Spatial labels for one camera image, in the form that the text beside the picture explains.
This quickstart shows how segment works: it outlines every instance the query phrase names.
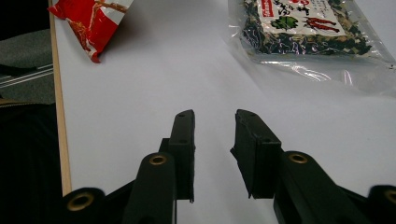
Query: food package label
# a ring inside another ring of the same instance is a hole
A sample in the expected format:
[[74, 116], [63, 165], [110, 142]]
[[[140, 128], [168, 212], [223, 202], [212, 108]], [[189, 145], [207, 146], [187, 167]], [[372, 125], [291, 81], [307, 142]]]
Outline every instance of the food package label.
[[258, 0], [264, 32], [290, 35], [345, 35], [327, 0]]
[[67, 20], [94, 63], [134, 0], [59, 0], [48, 10]]

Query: white tabletop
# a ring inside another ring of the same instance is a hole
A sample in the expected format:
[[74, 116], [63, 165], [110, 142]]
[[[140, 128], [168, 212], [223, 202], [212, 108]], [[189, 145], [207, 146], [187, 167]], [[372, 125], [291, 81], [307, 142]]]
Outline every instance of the white tabletop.
[[[396, 2], [356, 2], [396, 57]], [[258, 114], [284, 150], [314, 157], [340, 186], [364, 196], [373, 185], [396, 186], [395, 99], [251, 63], [227, 42], [227, 6], [134, 0], [99, 64], [67, 22], [55, 20], [72, 188], [110, 193], [134, 180], [175, 115], [192, 109], [195, 203], [178, 203], [178, 222], [276, 223], [271, 200], [248, 199], [230, 153], [239, 108]]]

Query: red snack bag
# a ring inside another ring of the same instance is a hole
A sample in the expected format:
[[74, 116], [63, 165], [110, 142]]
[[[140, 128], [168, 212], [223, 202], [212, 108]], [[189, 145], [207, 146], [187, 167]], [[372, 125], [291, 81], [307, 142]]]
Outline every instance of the red snack bag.
[[59, 0], [48, 10], [67, 20], [94, 63], [134, 0]]

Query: plastic bag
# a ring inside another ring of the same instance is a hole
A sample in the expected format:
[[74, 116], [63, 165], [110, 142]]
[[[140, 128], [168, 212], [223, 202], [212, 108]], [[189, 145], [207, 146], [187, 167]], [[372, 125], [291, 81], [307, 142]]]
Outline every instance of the plastic bag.
[[134, 0], [59, 0], [48, 10], [67, 20], [78, 42], [94, 63]]
[[232, 46], [254, 63], [396, 96], [395, 60], [353, 0], [230, 0]]

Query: green dried food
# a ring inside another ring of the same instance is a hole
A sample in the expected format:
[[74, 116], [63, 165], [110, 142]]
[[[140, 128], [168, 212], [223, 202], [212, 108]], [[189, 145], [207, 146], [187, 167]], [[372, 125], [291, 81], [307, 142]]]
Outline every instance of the green dried food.
[[[338, 20], [338, 28], [333, 21], [311, 18], [309, 8], [305, 5], [293, 5], [279, 0], [268, 1], [271, 1], [270, 4], [273, 6], [279, 7], [279, 14], [283, 13], [270, 22], [273, 28], [282, 30], [282, 32], [264, 31], [257, 0], [244, 0], [243, 3], [247, 19], [241, 38], [243, 42], [254, 48], [256, 54], [363, 55], [372, 47], [359, 29], [359, 24], [349, 18], [345, 1], [317, 0], [317, 2], [328, 2], [328, 6], [331, 7], [333, 15]], [[304, 17], [304, 21], [300, 22], [305, 22], [304, 27], [312, 30], [320, 29], [322, 33], [326, 34], [327, 32], [330, 35], [286, 33], [288, 30], [297, 30], [297, 20], [288, 14], [292, 10], [306, 12], [307, 16]], [[343, 33], [340, 34], [342, 35], [332, 36], [341, 30]]]

